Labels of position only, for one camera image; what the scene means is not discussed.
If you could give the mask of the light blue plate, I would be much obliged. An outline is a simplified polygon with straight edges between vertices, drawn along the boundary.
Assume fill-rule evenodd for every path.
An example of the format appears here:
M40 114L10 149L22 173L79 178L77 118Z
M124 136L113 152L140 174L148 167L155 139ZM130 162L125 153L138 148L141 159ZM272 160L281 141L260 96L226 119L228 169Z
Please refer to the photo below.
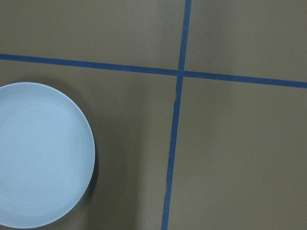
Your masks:
M52 223L80 201L94 170L90 125L74 101L40 83L0 89L0 223Z

